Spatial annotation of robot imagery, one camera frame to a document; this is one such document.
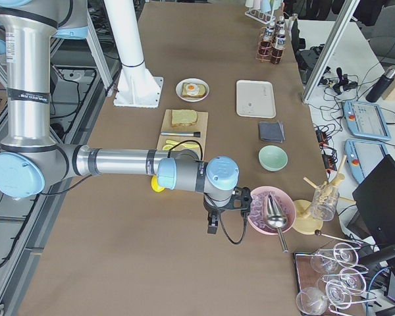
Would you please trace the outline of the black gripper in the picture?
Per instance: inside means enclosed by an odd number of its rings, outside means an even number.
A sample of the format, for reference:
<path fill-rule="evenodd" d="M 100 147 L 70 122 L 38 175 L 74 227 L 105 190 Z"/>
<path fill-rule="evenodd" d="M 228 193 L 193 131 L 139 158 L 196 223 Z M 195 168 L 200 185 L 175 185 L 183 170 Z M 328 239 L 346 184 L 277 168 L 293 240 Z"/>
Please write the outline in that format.
<path fill-rule="evenodd" d="M 250 189 L 236 186 L 232 191 L 227 191 L 223 199 L 215 199 L 213 194 L 204 193 L 203 206 L 208 212 L 207 233 L 216 234 L 218 229 L 218 217 L 225 211 L 239 211 L 242 218 L 246 219 L 250 213 L 252 197 Z"/>

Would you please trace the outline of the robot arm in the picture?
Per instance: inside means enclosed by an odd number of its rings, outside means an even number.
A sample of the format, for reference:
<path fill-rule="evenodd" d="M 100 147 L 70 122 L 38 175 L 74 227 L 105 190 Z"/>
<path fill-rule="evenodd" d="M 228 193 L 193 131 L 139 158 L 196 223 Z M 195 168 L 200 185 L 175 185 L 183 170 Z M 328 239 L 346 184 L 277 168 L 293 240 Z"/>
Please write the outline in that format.
<path fill-rule="evenodd" d="M 52 38 L 83 40 L 88 36 L 86 1 L 0 1 L 9 64 L 50 58 Z"/>
<path fill-rule="evenodd" d="M 229 157 L 205 162 L 186 149 L 101 149 L 58 144 L 50 135 L 50 40 L 84 39 L 85 1 L 0 1 L 6 34 L 7 136 L 1 142 L 0 191 L 13 198 L 40 194 L 74 176 L 147 174 L 171 190 L 203 194 L 208 233 L 222 227 L 222 213 L 250 213 L 248 188 L 238 187 L 239 168 Z"/>

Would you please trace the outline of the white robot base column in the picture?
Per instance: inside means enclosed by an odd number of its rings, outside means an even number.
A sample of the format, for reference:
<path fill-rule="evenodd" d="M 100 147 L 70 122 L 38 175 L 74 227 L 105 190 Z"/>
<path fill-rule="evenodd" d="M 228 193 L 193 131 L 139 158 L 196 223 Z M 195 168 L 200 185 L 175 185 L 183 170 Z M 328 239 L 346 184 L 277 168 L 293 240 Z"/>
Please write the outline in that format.
<path fill-rule="evenodd" d="M 122 66 L 114 105 L 158 108 L 163 78 L 146 68 L 133 2 L 109 0 L 105 8 Z"/>

